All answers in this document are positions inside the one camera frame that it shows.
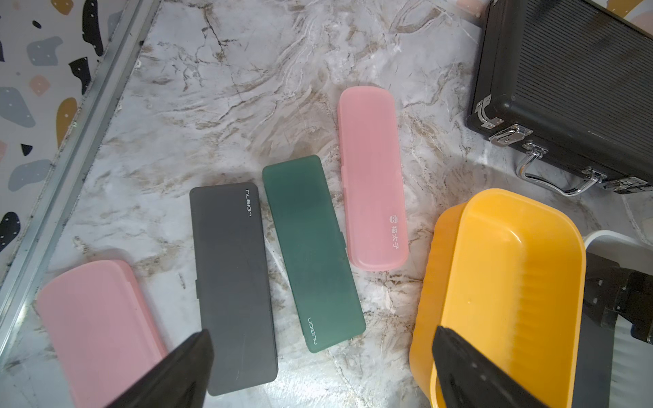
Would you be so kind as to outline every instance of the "black briefcase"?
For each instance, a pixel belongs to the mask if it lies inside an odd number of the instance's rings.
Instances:
[[[526,154],[566,196],[653,191],[653,37],[585,0],[491,0],[468,127]],[[583,177],[563,190],[541,159]]]

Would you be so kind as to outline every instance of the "pink pencil case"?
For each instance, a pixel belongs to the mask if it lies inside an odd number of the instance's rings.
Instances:
[[[167,354],[134,273],[121,260],[81,265],[40,292],[37,312],[77,408],[114,401]]]
[[[404,181],[394,99],[385,89],[356,86],[338,103],[347,252],[367,271],[408,259]]]

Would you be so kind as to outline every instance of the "black bracket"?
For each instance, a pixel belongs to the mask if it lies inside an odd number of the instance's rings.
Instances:
[[[653,344],[653,276],[588,253],[582,311],[611,330],[621,315],[634,338]]]

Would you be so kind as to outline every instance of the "terrazzo wall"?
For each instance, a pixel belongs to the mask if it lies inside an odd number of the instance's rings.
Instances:
[[[126,2],[0,1],[0,279]]]

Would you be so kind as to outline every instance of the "metal latch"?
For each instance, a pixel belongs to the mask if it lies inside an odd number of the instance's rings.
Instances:
[[[492,144],[504,147],[515,142],[520,142],[521,140],[524,140],[526,136],[532,133],[533,131],[529,128],[516,123],[509,128],[504,129],[495,135],[492,135],[492,137],[490,137],[490,141]]]
[[[621,191],[640,187],[648,184],[648,182],[638,177],[626,177],[619,180],[608,181],[603,188],[609,191]]]

